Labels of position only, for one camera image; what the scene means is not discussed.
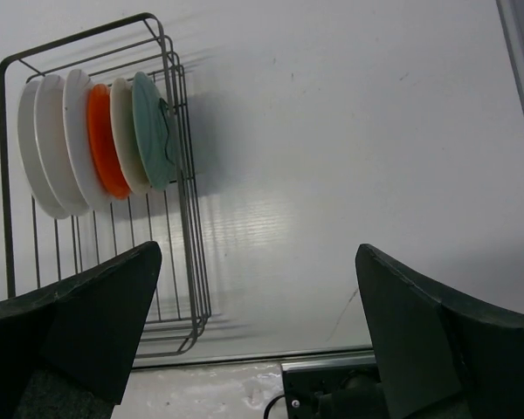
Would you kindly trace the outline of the orange plate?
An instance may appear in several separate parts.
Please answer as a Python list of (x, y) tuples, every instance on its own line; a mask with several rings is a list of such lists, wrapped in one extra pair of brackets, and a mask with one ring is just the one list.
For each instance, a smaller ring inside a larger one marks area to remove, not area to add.
[(107, 85), (97, 84), (88, 94), (86, 119), (91, 154), (100, 182), (108, 194), (123, 200), (129, 196), (130, 188), (114, 146)]

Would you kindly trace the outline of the green plate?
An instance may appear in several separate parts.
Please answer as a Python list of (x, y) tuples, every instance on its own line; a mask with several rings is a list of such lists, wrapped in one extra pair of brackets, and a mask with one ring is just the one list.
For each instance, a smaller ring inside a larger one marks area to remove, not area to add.
[(132, 86), (134, 130), (143, 168), (152, 188), (163, 191), (176, 179), (178, 130), (173, 100), (137, 72)]

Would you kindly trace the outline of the white plate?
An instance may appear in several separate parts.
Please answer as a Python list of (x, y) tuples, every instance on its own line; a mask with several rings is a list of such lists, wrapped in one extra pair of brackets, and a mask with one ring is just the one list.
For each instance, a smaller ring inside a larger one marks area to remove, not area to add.
[(107, 210), (110, 195), (94, 165), (87, 131), (87, 100), (94, 83), (80, 69), (71, 70), (63, 88), (62, 107), (65, 141), (72, 171), (86, 204), (91, 210)]
[(63, 121), (64, 79), (55, 74), (38, 82), (34, 104), (34, 128), (38, 155), (45, 178), (61, 208), (68, 216), (87, 213), (67, 150)]

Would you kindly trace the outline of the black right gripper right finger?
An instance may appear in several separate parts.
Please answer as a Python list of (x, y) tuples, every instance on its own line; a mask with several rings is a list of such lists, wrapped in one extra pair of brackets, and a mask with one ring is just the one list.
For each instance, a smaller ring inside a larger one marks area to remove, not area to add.
[(524, 314), (370, 244), (355, 270), (391, 417), (524, 418)]

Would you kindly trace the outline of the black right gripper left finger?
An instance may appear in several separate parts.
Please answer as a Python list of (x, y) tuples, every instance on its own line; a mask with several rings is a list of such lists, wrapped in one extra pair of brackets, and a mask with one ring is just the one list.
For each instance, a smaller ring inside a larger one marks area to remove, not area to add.
[(155, 241), (0, 301), (0, 418), (109, 418), (155, 293)]

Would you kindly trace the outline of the white plate outermost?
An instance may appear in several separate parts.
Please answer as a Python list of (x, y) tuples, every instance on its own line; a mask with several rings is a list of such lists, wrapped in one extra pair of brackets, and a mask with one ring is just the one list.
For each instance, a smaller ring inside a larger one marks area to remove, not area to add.
[(34, 128), (34, 104), (38, 85), (38, 80), (27, 83), (17, 103), (17, 144), (20, 161), (32, 197), (41, 210), (52, 218), (65, 219), (69, 214), (52, 193), (38, 153)]

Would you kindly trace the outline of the cream plate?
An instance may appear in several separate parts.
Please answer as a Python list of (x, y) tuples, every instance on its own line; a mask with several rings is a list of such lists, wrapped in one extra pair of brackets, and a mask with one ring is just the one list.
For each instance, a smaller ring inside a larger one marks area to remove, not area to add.
[(132, 86), (124, 78), (117, 78), (111, 85), (110, 118), (114, 147), (124, 179), (133, 193), (145, 195), (151, 189), (151, 184), (137, 146)]

